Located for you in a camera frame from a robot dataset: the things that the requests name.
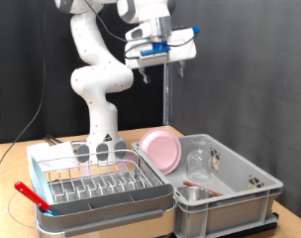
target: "black backdrop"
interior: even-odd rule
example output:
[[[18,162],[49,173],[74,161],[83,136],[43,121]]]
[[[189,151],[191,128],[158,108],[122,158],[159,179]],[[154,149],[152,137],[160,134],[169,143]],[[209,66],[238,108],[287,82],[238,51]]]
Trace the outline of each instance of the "black backdrop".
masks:
[[[0,142],[13,142],[35,115],[43,90],[43,16],[50,0],[0,1]],[[134,25],[124,23],[115,4],[99,14],[109,30],[124,38]],[[47,15],[47,84],[40,115],[21,141],[89,133],[85,101],[71,88],[72,72],[85,65],[70,32],[72,15],[60,13],[54,1]],[[97,22],[108,49],[124,62],[125,44],[109,36]],[[119,130],[162,124],[162,66],[147,68],[152,81],[145,85],[134,70],[132,88],[107,94],[119,110]]]
[[[277,200],[301,217],[301,0],[177,6],[174,24],[201,33],[185,77],[171,67],[172,126],[209,134],[281,180]]]

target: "wooden table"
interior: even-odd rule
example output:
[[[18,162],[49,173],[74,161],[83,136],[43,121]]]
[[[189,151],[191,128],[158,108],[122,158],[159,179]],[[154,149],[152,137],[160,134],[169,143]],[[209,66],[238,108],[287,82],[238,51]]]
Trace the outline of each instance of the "wooden table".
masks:
[[[172,127],[165,127],[173,131],[177,136],[181,133]],[[131,149],[133,142],[139,141],[142,136],[152,128],[139,129],[133,131],[119,132],[124,138],[128,147]],[[62,141],[85,140],[86,136],[61,138]],[[15,145],[4,159],[0,167],[0,238],[16,237],[16,238],[34,238],[37,237],[36,229],[25,227],[14,221],[9,215],[7,205],[10,198],[16,192],[13,185],[20,180],[26,185],[31,186],[31,179],[28,171],[28,158],[26,147],[41,143],[43,141],[22,142]],[[0,158],[9,148],[10,144],[0,145]],[[284,208],[277,202],[273,204],[273,211],[280,215],[278,220],[278,228],[266,231],[250,238],[301,238],[301,219],[295,214]],[[17,194],[11,202],[12,215],[23,224],[35,227],[35,215],[33,205],[21,194]]]

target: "dish rack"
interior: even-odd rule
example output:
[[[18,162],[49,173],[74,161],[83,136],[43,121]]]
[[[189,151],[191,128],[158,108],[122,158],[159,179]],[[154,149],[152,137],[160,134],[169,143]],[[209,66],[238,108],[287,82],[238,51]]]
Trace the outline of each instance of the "dish rack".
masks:
[[[98,160],[97,164],[91,164],[88,161],[79,163],[78,166],[68,168],[63,172],[61,170],[44,171],[49,181],[54,203],[60,204],[153,186],[137,165],[137,153],[130,150],[117,152],[131,153],[135,157],[132,160],[117,159],[116,162],[99,162]],[[105,154],[105,152],[90,154],[90,156],[100,154]],[[39,164],[67,159],[70,157],[41,161]]]
[[[164,184],[136,152],[119,150],[73,158],[119,152],[127,153],[125,159],[44,171],[54,200],[50,210],[59,216],[45,215],[35,206],[39,238],[84,234],[138,238],[173,232],[177,206],[174,189],[171,184]],[[56,158],[39,164],[68,159]]]

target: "black cable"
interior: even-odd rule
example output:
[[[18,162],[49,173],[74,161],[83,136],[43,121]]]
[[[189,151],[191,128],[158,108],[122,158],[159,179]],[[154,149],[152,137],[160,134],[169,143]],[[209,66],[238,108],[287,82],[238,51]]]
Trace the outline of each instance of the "black cable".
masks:
[[[51,140],[50,138],[48,138],[48,137],[43,137],[43,140],[45,140],[45,141],[47,141],[47,142],[49,142],[49,143],[52,143],[53,146],[56,145],[56,142],[55,142],[55,141],[52,141],[52,140]]]
[[[100,20],[100,22],[102,23],[103,27],[105,28],[105,30],[107,31],[107,33],[108,33],[109,35],[111,35],[112,37],[114,37],[114,38],[120,40],[121,42],[124,42],[124,43],[127,42],[127,40],[122,39],[122,38],[120,38],[120,37],[118,37],[118,36],[112,34],[112,33],[108,30],[108,28],[107,28],[107,26],[104,24],[104,22],[102,21],[102,19],[101,19],[100,16],[98,15],[98,13],[97,13],[96,11],[94,11],[94,9],[92,8],[92,6],[88,3],[88,1],[87,1],[87,0],[84,0],[84,1],[85,1],[86,4],[89,6],[89,8],[92,10],[92,12],[94,12],[94,14],[96,15],[96,17]]]
[[[57,138],[55,138],[55,137],[53,137],[53,136],[51,136],[51,135],[46,135],[46,137],[47,138],[49,138],[49,139],[52,139],[52,140],[54,140],[54,141],[56,141],[57,143],[63,143],[62,141],[60,141],[59,139],[57,139]]]
[[[8,154],[8,152],[12,149],[12,147],[17,143],[17,141],[21,138],[21,136],[25,133],[25,131],[31,126],[31,124],[35,121],[35,119],[37,118],[37,116],[40,114],[42,105],[43,105],[43,101],[44,101],[44,95],[45,95],[45,85],[46,85],[46,15],[48,12],[48,9],[50,7],[50,3],[52,2],[52,0],[49,1],[47,8],[44,12],[44,17],[43,17],[43,34],[44,34],[44,54],[43,54],[43,71],[44,71],[44,84],[43,84],[43,93],[42,93],[42,98],[41,98],[41,103],[39,106],[39,109],[37,111],[37,113],[35,114],[35,116],[33,117],[32,121],[24,128],[24,130],[20,133],[20,135],[15,139],[15,141],[13,142],[13,144],[9,147],[9,149],[5,152],[5,154],[3,155],[2,159],[0,160],[0,165],[3,162],[5,156]]]
[[[23,226],[26,226],[26,227],[29,227],[29,228],[31,228],[31,229],[34,229],[35,227],[32,227],[32,226],[23,224],[22,222],[18,221],[18,220],[11,214],[10,204],[11,204],[11,201],[12,201],[13,197],[14,197],[17,193],[18,193],[18,191],[15,192],[14,195],[13,195],[13,196],[11,197],[11,199],[9,200],[9,203],[8,203],[8,211],[9,211],[9,214],[10,214],[10,216],[12,217],[12,219],[15,220],[16,222],[18,222],[19,224],[21,224],[21,225],[23,225]]]
[[[187,41],[187,42],[185,42],[185,43],[182,43],[182,44],[180,44],[180,45],[169,45],[169,44],[160,43],[160,42],[145,42],[145,43],[141,43],[141,44],[135,45],[135,46],[129,48],[127,51],[125,51],[124,57],[125,57],[125,59],[127,59],[127,60],[137,60],[137,59],[139,59],[139,58],[128,58],[128,57],[127,57],[127,53],[130,52],[132,49],[135,49],[135,48],[137,48],[137,47],[141,47],[141,46],[144,46],[144,45],[148,45],[148,44],[159,44],[159,45],[166,46],[166,47],[182,47],[182,46],[188,44],[189,42],[191,42],[192,40],[195,41],[195,40],[197,39],[197,36],[198,36],[198,33],[196,33],[196,34],[193,36],[193,38],[191,38],[189,41]]]

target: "gray plastic bin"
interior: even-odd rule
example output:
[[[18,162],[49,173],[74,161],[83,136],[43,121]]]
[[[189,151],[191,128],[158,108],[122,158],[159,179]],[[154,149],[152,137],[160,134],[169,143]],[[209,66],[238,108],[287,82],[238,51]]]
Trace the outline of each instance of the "gray plastic bin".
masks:
[[[219,237],[234,232],[273,223],[277,217],[271,214],[273,201],[282,193],[283,184],[245,158],[212,139],[213,156],[211,178],[206,182],[195,182],[222,196],[189,202],[178,191],[185,186],[187,155],[197,149],[191,142],[194,136],[180,137],[182,158],[175,171],[164,176],[134,143],[140,155],[161,181],[172,184],[178,201],[174,233],[183,237]]]

